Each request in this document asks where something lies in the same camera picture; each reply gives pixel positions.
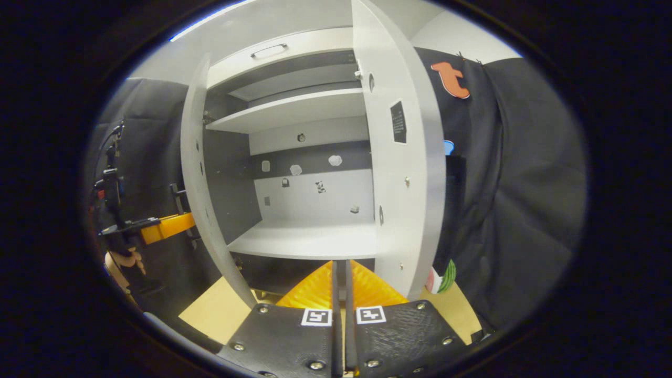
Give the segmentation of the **black backdrop cloth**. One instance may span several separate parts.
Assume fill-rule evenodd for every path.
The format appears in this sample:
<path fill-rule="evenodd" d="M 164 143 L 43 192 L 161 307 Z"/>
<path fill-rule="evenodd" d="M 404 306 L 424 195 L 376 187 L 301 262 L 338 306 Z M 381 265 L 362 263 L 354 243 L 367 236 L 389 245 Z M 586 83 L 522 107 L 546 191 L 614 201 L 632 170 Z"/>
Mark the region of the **black backdrop cloth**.
<path fill-rule="evenodd" d="M 115 163 L 122 179 L 121 215 L 126 221 L 178 214 L 170 184 L 184 189 L 180 160 L 180 122 L 187 86 L 170 81 L 129 78 L 104 106 L 83 156 L 83 188 L 93 192 L 107 163 L 103 146 L 111 129 L 124 124 L 121 155 Z M 193 250 L 186 232 L 141 246 L 146 270 L 122 272 L 134 301 L 161 318 L 177 318 L 211 284 L 218 272 L 203 242 Z"/>
<path fill-rule="evenodd" d="M 416 50 L 453 144 L 434 270 L 443 277 L 454 264 L 484 333 L 509 330 L 547 299 L 578 247 L 588 195 L 580 123 L 525 58 Z"/>

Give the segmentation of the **white shoe cabinet door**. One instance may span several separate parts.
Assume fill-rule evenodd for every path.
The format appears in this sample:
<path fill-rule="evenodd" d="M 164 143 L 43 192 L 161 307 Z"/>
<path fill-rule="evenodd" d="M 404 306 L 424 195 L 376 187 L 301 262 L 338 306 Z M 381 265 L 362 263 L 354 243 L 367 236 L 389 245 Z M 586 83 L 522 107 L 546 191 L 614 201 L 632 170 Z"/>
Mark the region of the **white shoe cabinet door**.
<path fill-rule="evenodd" d="M 351 0 L 353 50 L 370 137 L 375 273 L 415 300 L 432 268 L 446 196 L 437 99 L 417 50 L 371 0 Z"/>
<path fill-rule="evenodd" d="M 238 271 L 220 230 L 209 193 L 203 152 L 203 115 L 211 54 L 204 53 L 191 76 L 183 103 L 180 153 L 187 200 L 199 236 L 221 276 L 249 308 L 257 304 Z"/>

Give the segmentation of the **white cabinet shelf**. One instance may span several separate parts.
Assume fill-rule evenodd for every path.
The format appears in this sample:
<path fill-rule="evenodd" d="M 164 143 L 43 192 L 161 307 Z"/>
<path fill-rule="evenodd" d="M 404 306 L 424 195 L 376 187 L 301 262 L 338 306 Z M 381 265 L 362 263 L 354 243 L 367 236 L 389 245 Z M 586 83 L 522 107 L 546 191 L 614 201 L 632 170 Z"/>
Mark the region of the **white cabinet shelf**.
<path fill-rule="evenodd" d="M 262 220 L 228 249 L 240 254 L 292 260 L 355 260 L 376 256 L 372 223 Z"/>
<path fill-rule="evenodd" d="M 233 89 L 227 94 L 254 101 L 297 89 L 350 89 L 362 86 L 355 78 L 355 64 L 340 64 L 303 69 L 276 75 Z"/>
<path fill-rule="evenodd" d="M 215 120 L 206 128 L 209 131 L 252 134 L 295 124 L 364 115 L 362 89 L 334 89 L 254 106 Z"/>

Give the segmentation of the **black door handle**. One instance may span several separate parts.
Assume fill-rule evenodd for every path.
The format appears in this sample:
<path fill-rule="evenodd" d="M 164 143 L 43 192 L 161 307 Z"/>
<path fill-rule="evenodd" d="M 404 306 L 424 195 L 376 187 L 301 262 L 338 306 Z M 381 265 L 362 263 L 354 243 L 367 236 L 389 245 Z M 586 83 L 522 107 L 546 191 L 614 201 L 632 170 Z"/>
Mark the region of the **black door handle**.
<path fill-rule="evenodd" d="M 176 207 L 178 210 L 179 215 L 183 215 L 186 213 L 185 211 L 185 204 L 184 200 L 186 199 L 186 190 L 185 189 L 180 189 L 177 183 L 172 183 L 170 184 L 170 191 L 171 194 L 175 200 Z M 189 237 L 189 240 L 192 244 L 193 250 L 198 249 L 198 241 L 200 240 L 199 234 L 195 234 L 193 230 L 187 230 L 186 231 L 187 236 Z"/>

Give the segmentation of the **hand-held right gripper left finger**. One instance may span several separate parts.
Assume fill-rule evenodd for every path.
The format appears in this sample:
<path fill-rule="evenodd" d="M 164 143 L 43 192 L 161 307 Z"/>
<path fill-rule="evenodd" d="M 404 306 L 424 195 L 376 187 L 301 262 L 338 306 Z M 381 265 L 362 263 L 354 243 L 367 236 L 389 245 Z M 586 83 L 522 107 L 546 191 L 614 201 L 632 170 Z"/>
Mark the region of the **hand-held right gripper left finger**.
<path fill-rule="evenodd" d="M 338 275 L 329 261 L 277 303 L 254 306 L 218 356 L 263 378 L 343 378 Z"/>

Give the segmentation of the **white double-door shoe cabinet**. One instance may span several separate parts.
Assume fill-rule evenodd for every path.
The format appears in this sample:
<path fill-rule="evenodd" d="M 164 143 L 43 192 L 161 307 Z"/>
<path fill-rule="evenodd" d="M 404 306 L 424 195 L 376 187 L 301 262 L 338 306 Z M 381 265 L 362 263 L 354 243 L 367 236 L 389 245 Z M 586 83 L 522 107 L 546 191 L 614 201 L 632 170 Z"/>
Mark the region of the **white double-door shoe cabinet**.
<path fill-rule="evenodd" d="M 297 89 L 254 101 L 230 94 L 303 69 L 355 64 L 353 47 L 274 63 L 208 89 L 204 111 L 218 120 L 271 101 L 334 89 Z M 209 195 L 226 246 L 263 220 L 374 223 L 367 117 L 327 120 L 243 134 L 203 125 Z M 230 251 L 256 291 L 284 294 L 330 260 L 292 260 Z"/>

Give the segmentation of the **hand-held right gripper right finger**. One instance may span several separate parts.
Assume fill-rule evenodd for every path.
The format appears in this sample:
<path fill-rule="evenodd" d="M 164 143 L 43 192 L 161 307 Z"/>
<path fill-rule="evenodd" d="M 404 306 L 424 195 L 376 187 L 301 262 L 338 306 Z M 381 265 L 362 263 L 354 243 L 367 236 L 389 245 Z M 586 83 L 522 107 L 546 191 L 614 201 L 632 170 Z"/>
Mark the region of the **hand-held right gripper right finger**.
<path fill-rule="evenodd" d="M 467 344 L 427 300 L 408 301 L 357 261 L 345 262 L 345 369 L 354 378 L 431 378 Z"/>

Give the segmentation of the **watermelon slice toy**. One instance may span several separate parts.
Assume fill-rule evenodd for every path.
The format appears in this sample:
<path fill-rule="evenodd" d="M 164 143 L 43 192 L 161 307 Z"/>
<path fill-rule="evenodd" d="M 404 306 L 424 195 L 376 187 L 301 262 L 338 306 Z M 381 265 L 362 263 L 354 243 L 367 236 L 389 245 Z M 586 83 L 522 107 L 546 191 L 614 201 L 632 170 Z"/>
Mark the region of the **watermelon slice toy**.
<path fill-rule="evenodd" d="M 457 275 L 457 269 L 454 261 L 449 259 L 446 264 L 446 268 L 442 270 L 441 274 L 432 267 L 428 273 L 427 280 L 425 282 L 425 288 L 431 294 L 439 294 L 446 292 L 447 289 L 454 284 Z"/>

